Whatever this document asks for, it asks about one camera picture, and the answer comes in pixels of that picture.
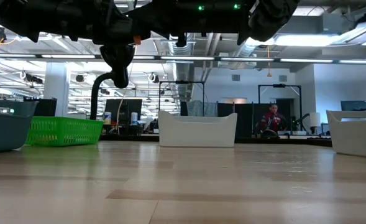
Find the lamp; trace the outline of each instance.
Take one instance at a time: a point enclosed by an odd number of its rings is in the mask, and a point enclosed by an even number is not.
[[[310,113],[309,114],[309,126],[311,129],[311,134],[316,134],[317,127],[321,127],[321,114],[320,113]]]

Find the person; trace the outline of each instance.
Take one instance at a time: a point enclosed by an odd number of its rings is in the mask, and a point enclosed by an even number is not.
[[[278,105],[270,104],[269,110],[258,123],[258,128],[261,131],[272,130],[278,132],[285,130],[284,123],[286,119],[282,114],[278,113]]]

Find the computer monitor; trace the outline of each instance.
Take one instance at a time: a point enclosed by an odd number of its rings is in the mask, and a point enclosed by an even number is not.
[[[341,101],[342,111],[366,109],[366,100]]]
[[[119,123],[130,124],[132,112],[138,114],[137,120],[141,117],[142,101],[139,100],[123,100],[121,110],[119,112]],[[121,100],[107,100],[105,112],[111,112],[111,120],[117,121],[118,108]]]

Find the ceiling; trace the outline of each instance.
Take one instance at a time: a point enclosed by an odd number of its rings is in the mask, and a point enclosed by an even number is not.
[[[117,6],[122,11],[128,11],[132,9],[132,1],[115,1]],[[142,6],[148,3],[148,1],[139,1],[138,6]],[[300,7],[296,10],[296,18],[302,18],[304,16],[312,17],[316,19],[325,14],[338,14],[341,17],[342,12],[355,12],[359,9],[366,8],[366,0],[340,0],[340,1],[323,1],[323,0],[302,0]],[[349,18],[345,17],[347,21],[345,23],[350,24]],[[300,29],[304,29],[306,24],[303,23],[303,27],[297,27],[298,32]],[[18,37],[15,33],[6,31],[7,45],[0,45],[0,53],[11,54],[99,54],[99,46],[94,45],[90,40],[80,39],[77,42],[71,41],[68,37],[61,37],[53,34],[41,34],[38,43],[33,43],[25,37]],[[236,34],[221,34],[220,39],[215,39],[216,35],[207,35],[202,37],[201,34],[192,34],[190,42],[193,43],[192,55],[220,55],[228,54],[230,56],[237,54],[242,46],[236,44]],[[156,33],[152,33],[150,39],[145,40],[138,47],[136,55],[170,55],[169,40],[165,40],[163,37]],[[206,54],[206,48],[210,44],[210,49]],[[252,52],[251,56],[257,57],[283,57],[283,58],[366,58],[366,46],[362,45],[338,45],[335,47],[292,47],[272,45],[269,47],[258,46]],[[111,68],[104,62],[87,62],[82,60],[81,62],[68,62],[68,68],[71,71],[71,91],[70,91],[70,111],[87,112],[89,106],[90,86],[93,84],[94,79],[102,74],[111,70]],[[202,63],[195,63],[195,67],[202,67]],[[257,63],[252,67],[242,68],[290,68],[291,72],[294,72],[296,67],[293,63]],[[149,75],[156,74],[160,80],[174,81],[176,79],[176,71],[173,71],[173,63],[133,63],[129,66],[128,71],[130,73],[129,87],[137,88],[140,90],[116,90],[111,89],[112,82],[105,81],[103,87],[109,89],[110,95],[101,95],[100,104],[104,104],[104,100],[110,96],[141,96],[150,97],[156,101],[158,95],[158,84],[152,83],[149,80]],[[45,81],[46,62],[43,61],[16,61],[16,60],[1,60],[0,59],[0,85],[16,85],[16,86],[31,86],[32,83],[27,83],[22,79],[24,75],[22,72],[31,74]],[[85,77],[84,82],[77,82],[76,76],[83,75]],[[22,95],[30,96],[42,96],[43,87],[36,85],[36,88],[32,89],[18,89],[8,88],[8,91],[0,91],[0,97],[13,97],[18,98]],[[171,90],[165,91],[165,98],[171,98],[170,111],[178,111],[178,99],[174,101],[172,97],[176,96],[176,88],[170,85],[168,88]],[[10,96],[9,91],[13,92],[14,96]],[[151,109],[149,106],[144,114],[151,115],[156,112],[155,109]],[[103,107],[100,107],[99,114],[102,113]]]

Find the black metal frame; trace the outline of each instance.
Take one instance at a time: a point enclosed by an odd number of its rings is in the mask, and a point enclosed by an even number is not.
[[[301,104],[301,85],[285,85],[285,84],[274,84],[274,85],[258,85],[258,103],[261,103],[261,95],[260,95],[260,91],[261,91],[261,87],[263,86],[267,86],[267,87],[272,87],[272,88],[286,88],[286,87],[296,87],[299,89],[299,103],[300,103],[300,118],[303,116],[303,107]],[[303,124],[300,123],[300,130],[303,130]]]
[[[162,91],[162,83],[174,83],[177,85],[189,85],[200,83],[202,84],[202,116],[205,116],[205,82],[192,82],[192,81],[159,81],[159,100],[158,100],[158,112],[160,111],[160,92]]]

